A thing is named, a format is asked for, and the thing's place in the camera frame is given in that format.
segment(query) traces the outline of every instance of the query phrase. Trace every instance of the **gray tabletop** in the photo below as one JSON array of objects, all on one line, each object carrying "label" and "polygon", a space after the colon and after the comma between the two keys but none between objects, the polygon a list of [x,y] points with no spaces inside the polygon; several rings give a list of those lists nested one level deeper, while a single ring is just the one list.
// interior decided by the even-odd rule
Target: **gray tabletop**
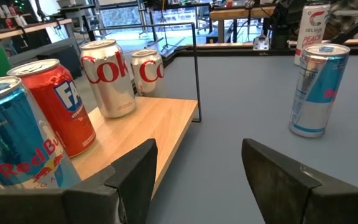
[{"label": "gray tabletop", "polygon": [[[358,186],[358,56],[351,56],[323,137],[288,129],[298,67],[293,57],[200,57],[203,122],[191,124],[147,223],[264,223],[241,161],[253,138]],[[172,97],[196,98],[194,61],[165,69]]]}]

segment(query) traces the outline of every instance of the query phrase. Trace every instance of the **metal stand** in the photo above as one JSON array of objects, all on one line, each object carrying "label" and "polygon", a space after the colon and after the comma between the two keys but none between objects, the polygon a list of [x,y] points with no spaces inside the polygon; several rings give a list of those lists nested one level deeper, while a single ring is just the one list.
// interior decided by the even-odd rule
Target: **metal stand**
[{"label": "metal stand", "polygon": [[121,26],[121,27],[112,27],[112,28],[104,28],[104,29],[94,29],[89,30],[89,36],[93,36],[94,31],[102,31],[102,30],[114,30],[114,29],[130,29],[130,28],[141,28],[141,27],[159,27],[159,26],[180,26],[180,25],[191,25],[191,34],[193,38],[193,55],[194,55],[194,67],[195,67],[195,77],[196,77],[196,91],[197,91],[197,106],[198,106],[198,119],[193,119],[192,122],[200,123],[202,120],[202,113],[201,113],[201,98],[200,98],[200,80],[198,78],[198,53],[197,53],[197,44],[196,44],[196,26],[194,22],[179,22],[173,24],[153,24],[153,25],[146,25],[146,26]]}]

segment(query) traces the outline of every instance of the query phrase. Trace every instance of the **coke logo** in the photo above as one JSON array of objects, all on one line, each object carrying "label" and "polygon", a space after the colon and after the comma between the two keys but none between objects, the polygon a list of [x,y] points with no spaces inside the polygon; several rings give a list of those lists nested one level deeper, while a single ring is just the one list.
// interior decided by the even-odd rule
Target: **coke logo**
[{"label": "coke logo", "polygon": [[140,77],[142,77],[142,79],[145,81],[145,82],[154,82],[156,81],[158,78],[163,78],[164,77],[164,74],[163,72],[161,73],[161,65],[162,63],[160,63],[159,65],[157,65],[157,77],[155,77],[154,79],[149,79],[146,75],[146,65],[148,64],[154,64],[155,65],[155,61],[153,60],[148,60],[146,62],[143,62],[143,64],[140,66],[140,69],[139,69],[139,73],[140,73]]},{"label": "coke logo", "polygon": [[[85,69],[86,77],[88,78],[89,82],[92,84],[98,84],[100,81],[102,82],[114,82],[118,79],[118,77],[121,74],[121,77],[125,77],[125,71],[128,72],[127,65],[125,64],[125,61],[121,55],[120,52],[116,52],[115,56],[117,58],[117,64],[113,62],[104,62],[96,67],[96,76],[97,79],[93,80],[94,77],[92,75],[89,75],[89,73]],[[84,66],[84,60],[90,61],[95,64],[96,59],[90,56],[83,56],[81,58],[81,63]],[[105,72],[104,68],[108,67],[111,71],[112,76],[108,77]]]}]

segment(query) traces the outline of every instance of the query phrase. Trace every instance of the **aluminum can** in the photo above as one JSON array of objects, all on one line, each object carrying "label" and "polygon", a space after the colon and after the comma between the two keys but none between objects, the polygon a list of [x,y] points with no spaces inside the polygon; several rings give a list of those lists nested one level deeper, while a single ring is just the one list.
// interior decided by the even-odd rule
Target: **aluminum can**
[{"label": "aluminum can", "polygon": [[13,18],[14,18],[14,20],[15,20],[15,22],[16,22],[16,24],[18,25],[18,26],[21,26],[21,27],[24,27],[25,25],[23,24],[23,21],[20,19],[20,16],[13,16]]},{"label": "aluminum can", "polygon": [[69,157],[87,150],[96,138],[70,72],[57,59],[39,60],[7,72],[22,78]]},{"label": "aluminum can", "polygon": [[135,110],[128,67],[116,41],[92,41],[81,49],[81,62],[100,113],[107,118],[118,118]]},{"label": "aluminum can", "polygon": [[140,96],[165,96],[164,66],[157,50],[144,49],[133,53],[131,68]]},{"label": "aluminum can", "polygon": [[302,49],[311,44],[320,44],[323,41],[329,8],[330,5],[327,2],[310,2],[303,7],[293,61],[295,65],[300,64]]},{"label": "aluminum can", "polygon": [[349,51],[338,44],[313,44],[304,49],[290,118],[295,134],[306,138],[324,134]]},{"label": "aluminum can", "polygon": [[0,78],[0,185],[69,188],[79,183],[73,164],[31,92],[17,77]]}]

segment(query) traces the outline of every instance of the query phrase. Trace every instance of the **wooden shelf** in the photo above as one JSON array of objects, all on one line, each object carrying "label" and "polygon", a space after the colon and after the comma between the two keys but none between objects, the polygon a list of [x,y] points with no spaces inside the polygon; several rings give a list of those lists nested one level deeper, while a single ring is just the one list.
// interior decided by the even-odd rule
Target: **wooden shelf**
[{"label": "wooden shelf", "polygon": [[96,141],[71,160],[84,180],[146,139],[155,138],[158,157],[154,195],[193,119],[197,101],[137,97],[136,102],[137,109],[122,118],[105,118],[98,108],[90,112]]},{"label": "wooden shelf", "polygon": [[[60,25],[71,23],[71,19],[62,19],[59,21],[59,23],[60,23]],[[42,30],[42,29],[46,29],[48,27],[55,27],[55,26],[57,26],[57,22],[48,22],[48,23],[43,23],[43,24],[37,25],[37,26],[30,26],[28,28],[25,28],[24,30],[27,33],[30,33],[30,32],[35,32],[37,30]],[[19,30],[13,29],[11,31],[0,33],[0,40],[4,39],[4,38],[8,38],[8,37],[13,37],[16,35],[21,35],[21,34],[23,34],[23,32],[20,29]]]},{"label": "wooden shelf", "polygon": [[273,14],[275,6],[264,6],[255,7],[251,10],[248,9],[222,9],[215,10],[209,13],[210,18],[213,21],[225,20],[225,19],[246,19],[248,18],[248,14],[251,13],[251,18],[265,18],[270,17]]}]

